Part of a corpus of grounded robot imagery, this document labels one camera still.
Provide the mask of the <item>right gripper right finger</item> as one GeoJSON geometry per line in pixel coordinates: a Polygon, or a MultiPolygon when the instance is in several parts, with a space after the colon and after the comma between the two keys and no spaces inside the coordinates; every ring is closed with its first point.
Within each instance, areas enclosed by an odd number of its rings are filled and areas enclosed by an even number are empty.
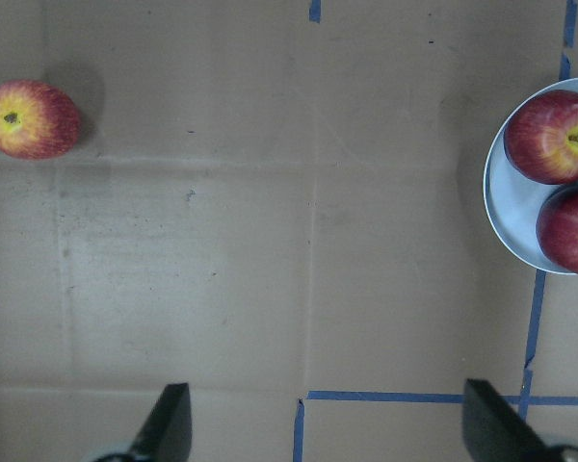
{"type": "Polygon", "coordinates": [[[467,379],[461,433],[473,461],[556,461],[549,449],[487,381],[467,379]]]}

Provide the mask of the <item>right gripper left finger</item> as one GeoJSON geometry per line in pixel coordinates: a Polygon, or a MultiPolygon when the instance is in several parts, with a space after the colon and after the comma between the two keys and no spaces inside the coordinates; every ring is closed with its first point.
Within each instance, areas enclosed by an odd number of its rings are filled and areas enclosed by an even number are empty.
{"type": "Polygon", "coordinates": [[[191,447],[189,384],[168,384],[126,452],[126,460],[184,462],[191,447]]]}

